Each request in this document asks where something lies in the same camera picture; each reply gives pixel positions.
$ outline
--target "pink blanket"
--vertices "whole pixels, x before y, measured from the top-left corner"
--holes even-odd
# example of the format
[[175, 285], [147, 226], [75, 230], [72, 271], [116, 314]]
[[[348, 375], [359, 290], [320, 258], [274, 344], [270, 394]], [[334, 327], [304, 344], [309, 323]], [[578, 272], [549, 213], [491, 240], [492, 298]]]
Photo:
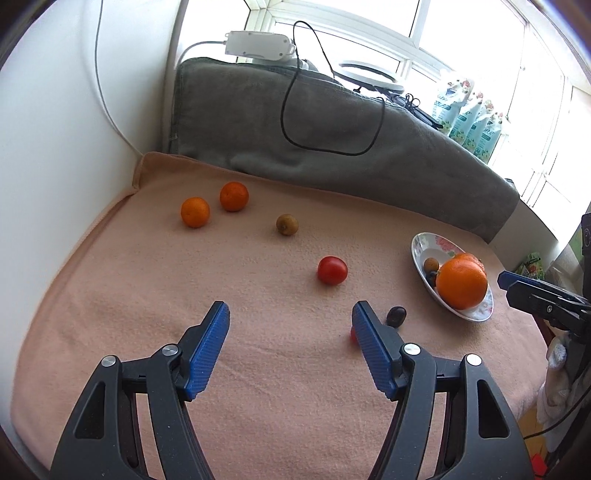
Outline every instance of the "pink blanket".
[[[22, 347], [12, 418], [46, 466], [103, 356], [151, 355], [201, 322], [214, 300], [229, 305], [230, 332], [207, 390], [189, 411], [220, 480], [368, 477], [394, 405], [349, 342], [358, 300], [368, 300], [382, 319], [403, 305], [402, 337], [433, 355], [478, 353], [517, 417], [533, 404], [545, 344], [533, 319], [508, 307], [495, 281], [501, 263], [477, 236], [395, 207], [164, 154], [146, 155], [135, 179], [137, 192], [111, 210], [59, 274]], [[230, 180], [251, 194], [239, 213], [219, 205]], [[190, 196], [211, 205], [204, 228], [180, 221]], [[275, 230], [282, 213], [299, 220], [295, 236]], [[422, 231], [482, 259], [495, 298], [490, 320], [469, 323], [429, 296], [410, 255]], [[349, 266], [340, 286], [316, 279], [325, 255]], [[438, 395], [423, 478], [435, 466], [443, 400]], [[139, 410], [148, 468], [163, 478], [145, 401]]]

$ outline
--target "fleece blanket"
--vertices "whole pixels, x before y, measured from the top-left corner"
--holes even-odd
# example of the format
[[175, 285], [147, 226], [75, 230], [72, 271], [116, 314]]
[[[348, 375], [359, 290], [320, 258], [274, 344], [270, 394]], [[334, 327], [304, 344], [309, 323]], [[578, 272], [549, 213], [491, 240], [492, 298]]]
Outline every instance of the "fleece blanket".
[[[219, 204], [220, 188], [231, 180], [250, 191], [238, 213]], [[358, 300], [369, 301], [382, 320], [392, 306], [404, 306], [405, 341], [452, 359], [476, 352], [517, 417], [533, 405], [545, 376], [545, 343], [533, 319], [507, 305], [495, 283], [501, 263], [476, 235], [370, 200], [157, 153], [144, 157], [134, 187], [62, 269], [22, 347], [12, 419], [45, 466], [103, 356], [149, 356], [200, 323], [215, 300], [230, 307], [230, 331], [207, 390], [188, 407], [220, 479], [368, 477], [395, 405], [376, 390], [349, 341]], [[191, 196], [211, 205], [211, 220], [200, 229], [180, 220], [180, 205]], [[275, 229], [283, 213], [299, 220], [292, 237]], [[430, 297], [410, 254], [413, 236], [423, 231], [482, 259], [495, 299], [490, 320], [469, 323]], [[325, 255], [349, 266], [337, 287], [316, 278]], [[148, 469], [163, 479], [140, 397]], [[443, 412], [438, 395], [422, 478], [434, 471]]]
[[[348, 157], [290, 144], [281, 104], [294, 70], [212, 59], [184, 61], [174, 94], [170, 153], [266, 179], [394, 205], [457, 226], [490, 242], [519, 193], [453, 140], [387, 104], [374, 146]], [[285, 131], [308, 147], [365, 149], [381, 102], [328, 77], [302, 71], [285, 106]]]

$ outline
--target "packaging bag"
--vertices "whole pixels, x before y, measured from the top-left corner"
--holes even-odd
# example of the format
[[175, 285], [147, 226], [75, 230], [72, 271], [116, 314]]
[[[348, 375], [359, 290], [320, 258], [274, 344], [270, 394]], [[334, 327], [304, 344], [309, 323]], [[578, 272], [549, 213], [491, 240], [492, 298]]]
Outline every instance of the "packaging bag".
[[523, 277], [534, 278], [536, 280], [544, 279], [544, 269], [542, 267], [542, 258], [538, 252], [530, 253], [525, 260], [517, 267], [515, 273]]
[[483, 97], [482, 92], [472, 92], [468, 103], [460, 109], [460, 114], [457, 116], [452, 131], [449, 134], [449, 138], [454, 142], [457, 142], [460, 145], [464, 143], [470, 127], [472, 127], [478, 112], [480, 112]]
[[432, 117], [443, 125], [441, 133], [449, 135], [453, 123], [474, 88], [474, 81], [457, 73], [449, 73], [440, 84], [437, 99], [433, 104]]
[[495, 149], [496, 143], [499, 141], [501, 136], [503, 124], [503, 114], [495, 113], [492, 115], [490, 120], [487, 122], [476, 149], [474, 155], [478, 160], [482, 160], [484, 163], [488, 163], [491, 159], [492, 151]]
[[495, 106], [492, 104], [490, 100], [484, 100], [482, 102], [482, 106], [480, 107], [480, 111], [478, 112], [474, 123], [470, 127], [466, 135], [466, 139], [462, 144], [468, 152], [474, 153], [474, 150], [478, 146], [478, 142], [480, 141], [480, 137], [482, 136], [482, 132], [486, 128], [486, 124], [488, 123], [489, 119], [493, 114], [493, 110]]

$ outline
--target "gray cushion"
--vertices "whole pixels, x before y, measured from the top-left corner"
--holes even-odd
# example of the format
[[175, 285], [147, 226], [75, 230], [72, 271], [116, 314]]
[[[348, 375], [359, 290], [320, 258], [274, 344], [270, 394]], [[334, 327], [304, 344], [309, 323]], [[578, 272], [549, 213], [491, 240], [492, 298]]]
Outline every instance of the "gray cushion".
[[[490, 242], [517, 205], [504, 179], [446, 136], [386, 105], [379, 137], [358, 157], [304, 150], [280, 127], [294, 69], [212, 59], [184, 61], [177, 73], [170, 153], [301, 186], [341, 192], [422, 213]], [[327, 77], [301, 72], [285, 110], [296, 142], [363, 150], [381, 102]]]

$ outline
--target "metal screw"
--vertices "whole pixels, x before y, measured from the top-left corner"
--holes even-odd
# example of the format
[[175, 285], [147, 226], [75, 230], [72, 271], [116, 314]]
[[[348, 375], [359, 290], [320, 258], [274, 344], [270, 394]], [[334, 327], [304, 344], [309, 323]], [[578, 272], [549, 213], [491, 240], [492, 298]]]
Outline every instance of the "metal screw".
[[164, 356], [173, 356], [173, 355], [176, 355], [177, 353], [178, 353], [178, 347], [173, 343], [162, 347], [162, 354]]
[[471, 353], [466, 357], [466, 362], [474, 367], [478, 367], [482, 363], [482, 358], [480, 358], [477, 354]]
[[113, 355], [107, 355], [100, 361], [100, 364], [103, 367], [112, 367], [116, 361], [117, 359]]
[[404, 351], [409, 355], [418, 355], [421, 353], [421, 348], [414, 343], [407, 343], [404, 345]]

